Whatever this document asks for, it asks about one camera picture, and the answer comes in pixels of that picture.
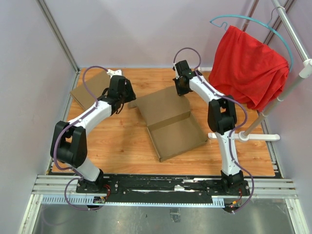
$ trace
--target gray floor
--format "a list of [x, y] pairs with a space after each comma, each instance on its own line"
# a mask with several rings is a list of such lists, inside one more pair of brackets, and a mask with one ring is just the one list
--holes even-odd
[[221, 208], [105, 206], [80, 212], [67, 205], [45, 205], [33, 234], [293, 234], [284, 200], [254, 199], [235, 215]]

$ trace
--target blue hanger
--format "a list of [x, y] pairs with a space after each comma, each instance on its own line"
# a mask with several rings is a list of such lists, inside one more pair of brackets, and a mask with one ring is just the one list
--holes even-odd
[[289, 57], [290, 57], [290, 59], [291, 59], [291, 65], [290, 65], [289, 71], [290, 71], [290, 72], [292, 71], [292, 69], [293, 69], [293, 54], [292, 54], [292, 51], [291, 51], [289, 45], [287, 44], [287, 42], [285, 41], [285, 39], [284, 39], [277, 31], [275, 31], [275, 30], [274, 30], [273, 28], [271, 28], [269, 25], [267, 25], [267, 24], [265, 24], [265, 23], [263, 23], [263, 22], [261, 22], [261, 21], [259, 21], [259, 20], [257, 20], [257, 19], [250, 18], [250, 17], [248, 17], [248, 16], [240, 16], [240, 15], [222, 15], [222, 16], [217, 16], [217, 17], [214, 17], [214, 18], [210, 21], [210, 23], [212, 23], [213, 25], [215, 25], [215, 26], [217, 26], [217, 27], [219, 27], [219, 28], [222, 28], [223, 25], [225, 24], [224, 29], [227, 30], [227, 29], [229, 28], [229, 27], [228, 27], [229, 24], [228, 24], [227, 22], [223, 22], [221, 25], [218, 25], [218, 24], [216, 24], [216, 23], [213, 22], [215, 19], [218, 19], [218, 18], [225, 18], [225, 17], [234, 17], [234, 18], [242, 18], [242, 19], [250, 20], [250, 21], [256, 22], [256, 23], [258, 23], [258, 24], [260, 24], [260, 25], [262, 25], [262, 26], [264, 26], [264, 27], [270, 29], [272, 32], [274, 32], [274, 33], [281, 39], [281, 41], [284, 43], [284, 45], [285, 45], [285, 47], [286, 47], [286, 49], [287, 49], [287, 51], [288, 51]]

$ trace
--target cardboard box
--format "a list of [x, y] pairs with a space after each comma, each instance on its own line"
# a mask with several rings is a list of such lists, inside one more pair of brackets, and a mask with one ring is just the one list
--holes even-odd
[[[86, 81], [87, 87], [96, 97], [102, 95], [104, 89], [109, 87], [109, 83], [110, 76], [105, 71]], [[83, 84], [73, 89], [70, 94], [84, 110], [87, 110], [94, 104], [93, 97], [87, 92]]]
[[175, 86], [138, 97], [129, 107], [139, 108], [160, 162], [208, 140], [191, 113], [188, 99], [178, 96]]

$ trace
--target white rack foot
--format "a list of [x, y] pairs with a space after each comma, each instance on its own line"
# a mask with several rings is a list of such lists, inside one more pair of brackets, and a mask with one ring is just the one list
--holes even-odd
[[[242, 137], [242, 133], [235, 133], [235, 140], [239, 140], [241, 142], [246, 142], [248, 140], [264, 140], [264, 141], [277, 141], [280, 140], [281, 137], [279, 134], [249, 134], [247, 137]], [[209, 139], [216, 139], [216, 135], [214, 133], [208, 133]]]

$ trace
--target wooden tabletop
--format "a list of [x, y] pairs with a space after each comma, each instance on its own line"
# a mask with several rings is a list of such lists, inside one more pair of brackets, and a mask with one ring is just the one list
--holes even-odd
[[[101, 72], [91, 69], [86, 80]], [[137, 97], [150, 94], [174, 85], [175, 73], [171, 69], [122, 69], [123, 75], [131, 81]], [[80, 75], [77, 85], [82, 85]], [[195, 93], [186, 95], [191, 111], [202, 129], [209, 133], [207, 104]], [[244, 120], [243, 111], [237, 106], [237, 123]], [[68, 120], [83, 113], [83, 109], [73, 101]], [[248, 110], [245, 130], [257, 118], [256, 111]], [[258, 126], [253, 133], [262, 133]], [[87, 137], [88, 157], [104, 173], [119, 174], [174, 174], [174, 175], [220, 175], [221, 155], [217, 140], [208, 140], [201, 147], [159, 162], [148, 135], [146, 124], [137, 108], [125, 105], [120, 115], [113, 115], [99, 124]], [[239, 163], [254, 176], [274, 176], [266, 142], [235, 141]]]

